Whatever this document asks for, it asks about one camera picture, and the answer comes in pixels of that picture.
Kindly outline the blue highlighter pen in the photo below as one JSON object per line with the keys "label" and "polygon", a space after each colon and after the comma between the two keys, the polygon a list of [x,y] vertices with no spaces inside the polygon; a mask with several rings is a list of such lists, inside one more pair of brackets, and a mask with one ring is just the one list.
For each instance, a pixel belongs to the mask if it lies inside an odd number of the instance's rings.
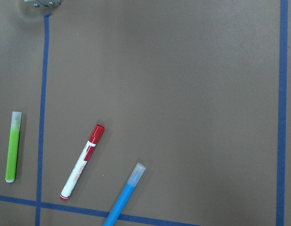
{"label": "blue highlighter pen", "polygon": [[110,213],[108,214],[106,220],[104,221],[103,223],[104,226],[114,226],[145,170],[146,167],[144,165],[142,165],[141,163],[136,164],[126,185],[124,186],[115,204],[113,205]]}

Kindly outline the aluminium frame post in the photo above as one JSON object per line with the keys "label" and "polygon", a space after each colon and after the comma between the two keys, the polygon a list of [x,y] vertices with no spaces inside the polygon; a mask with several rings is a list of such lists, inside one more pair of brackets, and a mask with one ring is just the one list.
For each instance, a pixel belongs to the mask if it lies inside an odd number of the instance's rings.
{"label": "aluminium frame post", "polygon": [[62,4],[63,0],[24,0],[24,2],[34,8],[44,8],[58,7]]}

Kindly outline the green highlighter pen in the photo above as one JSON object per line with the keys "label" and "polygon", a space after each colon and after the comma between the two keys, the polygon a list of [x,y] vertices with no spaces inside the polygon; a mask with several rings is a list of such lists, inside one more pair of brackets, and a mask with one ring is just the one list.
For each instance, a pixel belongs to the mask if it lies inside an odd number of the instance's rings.
{"label": "green highlighter pen", "polygon": [[12,112],[5,181],[14,182],[16,178],[17,154],[21,129],[21,112]]}

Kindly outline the red capped white marker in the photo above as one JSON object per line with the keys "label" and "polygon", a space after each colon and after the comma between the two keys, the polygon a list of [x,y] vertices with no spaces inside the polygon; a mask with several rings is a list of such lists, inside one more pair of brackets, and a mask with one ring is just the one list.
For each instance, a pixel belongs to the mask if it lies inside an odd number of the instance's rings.
{"label": "red capped white marker", "polygon": [[72,169],[72,172],[70,173],[61,193],[60,193],[60,199],[62,201],[66,201],[69,199],[73,189],[75,188],[75,185],[77,184],[81,173],[83,172],[89,158],[91,157],[98,141],[100,140],[105,128],[97,124],[94,128],[93,132],[91,133],[88,141],[86,142],[75,166]]}

